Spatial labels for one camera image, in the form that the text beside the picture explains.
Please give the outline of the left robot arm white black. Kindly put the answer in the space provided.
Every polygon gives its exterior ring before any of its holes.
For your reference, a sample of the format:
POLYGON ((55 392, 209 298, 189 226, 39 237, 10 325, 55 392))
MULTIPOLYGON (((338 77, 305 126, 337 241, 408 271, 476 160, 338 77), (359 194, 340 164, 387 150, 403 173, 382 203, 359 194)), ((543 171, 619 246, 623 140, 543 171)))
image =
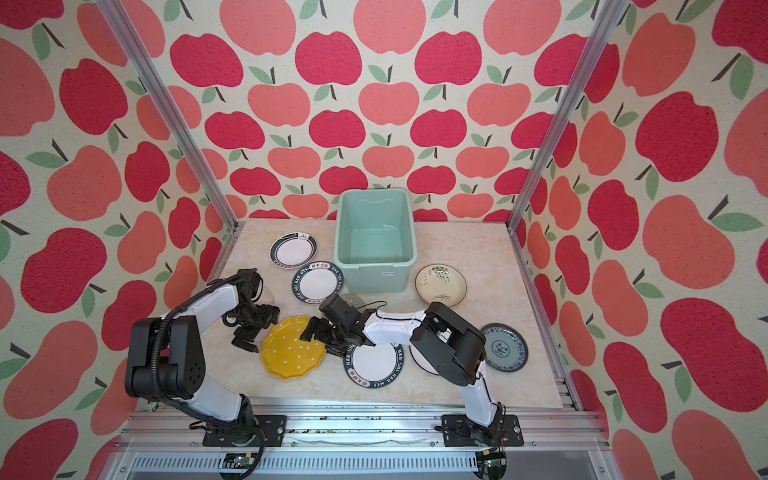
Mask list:
POLYGON ((255 268, 210 283, 161 317, 136 322, 130 334, 126 393, 171 406, 234 444, 260 438, 250 400, 206 374, 201 333, 218 320, 233 327, 232 345, 256 353, 257 335, 277 323, 279 308, 262 304, 263 280, 255 268))

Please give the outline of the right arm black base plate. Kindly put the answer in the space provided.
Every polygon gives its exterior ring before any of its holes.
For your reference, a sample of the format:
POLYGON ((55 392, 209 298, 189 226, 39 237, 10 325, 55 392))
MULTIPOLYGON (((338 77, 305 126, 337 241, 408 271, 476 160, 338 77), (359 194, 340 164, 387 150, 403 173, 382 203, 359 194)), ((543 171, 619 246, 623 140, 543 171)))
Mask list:
POLYGON ((497 417, 490 426, 482 426, 465 415, 443 415, 436 427, 446 447, 522 447, 525 444, 519 420, 515 415, 497 417))

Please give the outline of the white plate green red rim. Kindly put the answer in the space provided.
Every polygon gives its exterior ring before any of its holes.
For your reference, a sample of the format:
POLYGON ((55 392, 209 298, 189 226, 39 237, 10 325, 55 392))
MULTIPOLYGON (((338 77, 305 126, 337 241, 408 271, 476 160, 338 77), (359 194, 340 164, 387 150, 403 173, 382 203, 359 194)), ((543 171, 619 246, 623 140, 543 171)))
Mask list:
POLYGON ((298 269, 309 263, 318 251, 316 239, 305 232, 291 232, 270 247, 270 261, 281 269, 298 269))

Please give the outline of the yellow polka dot plate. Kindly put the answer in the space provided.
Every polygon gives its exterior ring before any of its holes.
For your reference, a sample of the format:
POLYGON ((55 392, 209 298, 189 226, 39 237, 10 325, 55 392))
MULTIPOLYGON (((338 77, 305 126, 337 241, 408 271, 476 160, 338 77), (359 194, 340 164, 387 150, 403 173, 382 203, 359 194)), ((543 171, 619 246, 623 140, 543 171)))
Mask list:
POLYGON ((301 341, 309 323, 307 316, 287 317, 274 326, 261 347, 261 361, 266 371, 281 380, 306 376, 325 356, 325 346, 317 340, 301 341))

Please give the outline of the large green rim lettered plate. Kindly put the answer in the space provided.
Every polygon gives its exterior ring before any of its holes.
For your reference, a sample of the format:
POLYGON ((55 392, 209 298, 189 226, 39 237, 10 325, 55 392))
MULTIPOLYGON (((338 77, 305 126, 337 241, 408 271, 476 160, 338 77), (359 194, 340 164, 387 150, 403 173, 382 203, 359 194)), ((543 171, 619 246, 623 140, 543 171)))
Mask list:
POLYGON ((401 345, 379 344, 351 347, 344 358, 344 370, 349 379, 366 389, 380 389, 390 385, 404 367, 401 345))

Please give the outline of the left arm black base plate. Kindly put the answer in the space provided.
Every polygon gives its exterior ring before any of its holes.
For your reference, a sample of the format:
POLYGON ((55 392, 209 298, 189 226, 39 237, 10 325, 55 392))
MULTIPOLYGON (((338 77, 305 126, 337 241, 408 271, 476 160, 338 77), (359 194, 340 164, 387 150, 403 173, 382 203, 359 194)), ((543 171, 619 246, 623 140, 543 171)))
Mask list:
POLYGON ((286 432, 287 417, 285 415, 255 416, 255 426, 228 426, 220 428, 207 426, 202 440, 205 447, 221 448, 258 448, 261 438, 266 447, 280 447, 286 432))

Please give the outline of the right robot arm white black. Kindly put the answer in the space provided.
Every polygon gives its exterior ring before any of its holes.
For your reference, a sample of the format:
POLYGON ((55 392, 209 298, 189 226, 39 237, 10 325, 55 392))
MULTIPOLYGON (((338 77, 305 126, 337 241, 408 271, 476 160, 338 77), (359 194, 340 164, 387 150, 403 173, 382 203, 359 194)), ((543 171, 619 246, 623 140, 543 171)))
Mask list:
POLYGON ((410 345, 459 389, 467 426, 454 430, 462 439, 496 448, 504 439, 505 407, 493 400, 486 382, 485 336, 450 307, 433 302, 413 313, 358 310, 339 295, 327 297, 319 317, 301 334, 317 340, 326 351, 342 357, 351 347, 379 344, 410 345))

